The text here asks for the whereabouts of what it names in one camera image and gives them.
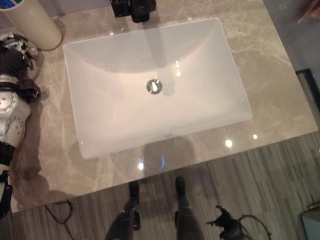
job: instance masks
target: wire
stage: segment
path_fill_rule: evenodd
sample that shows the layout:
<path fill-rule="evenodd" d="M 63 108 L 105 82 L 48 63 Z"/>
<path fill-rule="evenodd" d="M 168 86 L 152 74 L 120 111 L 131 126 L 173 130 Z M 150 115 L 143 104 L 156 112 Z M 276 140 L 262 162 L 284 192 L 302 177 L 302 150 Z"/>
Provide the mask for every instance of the wire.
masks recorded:
<path fill-rule="evenodd" d="M 66 232 L 68 233 L 68 235 L 70 236 L 70 238 L 71 238 L 72 240 L 75 240 L 74 237 L 72 236 L 72 234 L 71 234 L 68 226 L 66 225 L 66 223 L 67 223 L 67 221 L 69 220 L 69 218 L 71 217 L 72 211 L 73 211 L 71 202 L 70 202 L 69 200 L 66 200 L 66 201 L 55 202 L 54 204 L 56 204 L 56 205 L 68 204 L 68 206 L 69 206 L 69 214 L 68 214 L 68 216 L 66 217 L 66 219 L 63 220 L 63 221 L 59 221 L 59 220 L 57 219 L 57 217 L 52 213 L 52 211 L 49 209 L 49 207 L 48 207 L 47 205 L 44 205 L 44 206 L 45 206 L 46 210 L 50 213 L 50 215 L 52 216 L 52 218 L 53 218 L 58 224 L 64 225 L 64 228 L 65 228 Z"/>
<path fill-rule="evenodd" d="M 272 239 L 271 239 L 271 233 L 269 232 L 269 230 L 268 230 L 268 228 L 266 227 L 266 225 L 265 225 L 259 218 L 257 218 L 256 216 L 250 215 L 250 214 L 243 215 L 242 217 L 240 217 L 240 218 L 237 220 L 237 221 L 240 223 L 241 226 L 242 226 L 241 220 L 243 220 L 243 219 L 245 219 L 245 218 L 252 218 L 252 219 L 256 220 L 257 222 L 259 222 L 259 223 L 263 226 L 263 228 L 264 228 L 264 230 L 265 230 L 265 233 L 266 233 L 267 236 L 268 236 L 268 239 L 269 239 L 269 240 L 272 240 Z"/>

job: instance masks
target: drain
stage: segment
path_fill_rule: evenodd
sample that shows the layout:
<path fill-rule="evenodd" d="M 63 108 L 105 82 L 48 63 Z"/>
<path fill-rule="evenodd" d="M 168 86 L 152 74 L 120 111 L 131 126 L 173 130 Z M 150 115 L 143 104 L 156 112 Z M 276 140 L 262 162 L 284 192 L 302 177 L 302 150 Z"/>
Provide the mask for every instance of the drain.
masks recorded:
<path fill-rule="evenodd" d="M 159 80 L 157 79 L 152 79 L 149 80 L 146 84 L 146 89 L 148 90 L 149 93 L 151 94 L 158 94 L 162 90 L 162 84 Z"/>

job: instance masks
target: sink basin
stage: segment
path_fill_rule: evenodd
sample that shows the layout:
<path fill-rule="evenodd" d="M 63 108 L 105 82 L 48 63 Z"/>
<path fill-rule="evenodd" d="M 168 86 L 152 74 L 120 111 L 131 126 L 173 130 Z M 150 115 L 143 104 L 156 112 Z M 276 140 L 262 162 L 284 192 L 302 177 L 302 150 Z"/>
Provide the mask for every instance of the sink basin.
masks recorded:
<path fill-rule="evenodd" d="M 85 159 L 252 117 L 218 18 L 71 42 L 63 51 Z"/>

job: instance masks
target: white rectangular sink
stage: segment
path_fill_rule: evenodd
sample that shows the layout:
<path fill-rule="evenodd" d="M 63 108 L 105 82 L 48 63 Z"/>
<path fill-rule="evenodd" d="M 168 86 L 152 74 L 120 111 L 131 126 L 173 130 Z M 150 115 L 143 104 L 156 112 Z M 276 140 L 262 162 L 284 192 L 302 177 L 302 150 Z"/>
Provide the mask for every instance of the white rectangular sink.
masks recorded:
<path fill-rule="evenodd" d="M 85 159 L 252 117 L 218 18 L 72 42 L 63 51 Z M 150 80 L 161 82 L 158 94 L 147 90 Z"/>

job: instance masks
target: gray marble countertop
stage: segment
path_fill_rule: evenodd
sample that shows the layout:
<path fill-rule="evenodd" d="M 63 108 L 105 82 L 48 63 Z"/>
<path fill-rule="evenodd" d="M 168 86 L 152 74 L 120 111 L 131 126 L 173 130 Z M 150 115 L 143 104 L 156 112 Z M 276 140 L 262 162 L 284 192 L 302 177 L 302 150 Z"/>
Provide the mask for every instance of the gray marble countertop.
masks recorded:
<path fill-rule="evenodd" d="M 85 160 L 80 155 L 62 45 L 78 40 L 218 17 L 253 117 L 190 135 Z M 144 24 L 115 18 L 111 6 L 55 19 L 64 38 L 43 52 L 24 141 L 11 162 L 13 212 L 80 196 L 317 131 L 318 128 L 262 0 L 158 0 Z M 2 29 L 14 31 L 13 28 Z M 232 141 L 232 147 L 225 145 Z M 161 156 L 166 158 L 164 168 Z M 145 157 L 144 170 L 138 164 Z"/>

